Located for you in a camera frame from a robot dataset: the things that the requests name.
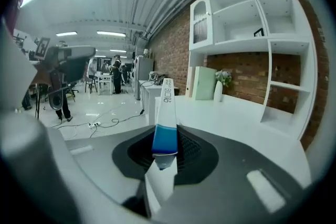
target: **white cabinet door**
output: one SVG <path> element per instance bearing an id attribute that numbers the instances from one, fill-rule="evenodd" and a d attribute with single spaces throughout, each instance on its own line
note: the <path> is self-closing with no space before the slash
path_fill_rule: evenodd
<path id="1" fill-rule="evenodd" d="M 213 43 L 210 0 L 197 0 L 190 6 L 189 50 Z"/>

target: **white desk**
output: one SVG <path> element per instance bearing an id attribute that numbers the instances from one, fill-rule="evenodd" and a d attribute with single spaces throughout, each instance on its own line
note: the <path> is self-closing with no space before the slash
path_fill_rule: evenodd
<path id="1" fill-rule="evenodd" d="M 153 85 L 154 81 L 139 80 L 140 100 L 145 109 L 145 117 L 148 125 L 155 124 L 155 97 L 161 95 L 162 85 Z"/>
<path id="2" fill-rule="evenodd" d="M 155 100 L 156 118 L 160 98 Z M 307 187 L 311 176 L 300 141 L 260 123 L 259 115 L 251 113 L 259 105 L 229 95 L 224 95 L 220 103 L 194 101 L 179 95 L 175 97 L 176 123 L 242 142 L 276 163 L 302 187 Z"/>
<path id="3" fill-rule="evenodd" d="M 103 75 L 103 74 L 96 74 L 96 77 L 98 78 L 98 95 L 100 95 L 100 84 L 107 83 L 110 85 L 110 94 L 112 95 L 112 89 L 113 89 L 113 75 Z"/>

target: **shelving unit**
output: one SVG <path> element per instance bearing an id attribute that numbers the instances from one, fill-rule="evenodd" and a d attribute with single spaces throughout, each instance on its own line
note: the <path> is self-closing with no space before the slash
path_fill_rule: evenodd
<path id="1" fill-rule="evenodd" d="M 197 0 L 191 5 L 189 66 L 202 66 L 205 55 L 269 53 L 268 84 L 259 121 L 299 140 L 312 112 L 317 87 L 317 57 L 307 17 L 298 0 Z M 259 29 L 264 36 L 254 36 Z M 272 55 L 299 55 L 300 85 L 274 81 Z M 267 106 L 271 87 L 298 92 L 294 113 Z"/>

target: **flower vase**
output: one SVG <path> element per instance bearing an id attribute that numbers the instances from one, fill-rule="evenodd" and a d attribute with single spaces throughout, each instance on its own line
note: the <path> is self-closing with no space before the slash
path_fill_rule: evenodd
<path id="1" fill-rule="evenodd" d="M 215 102 L 221 102 L 222 92 L 223 92 L 223 84 L 220 81 L 217 81 L 215 92 L 214 92 L 214 101 Z"/>

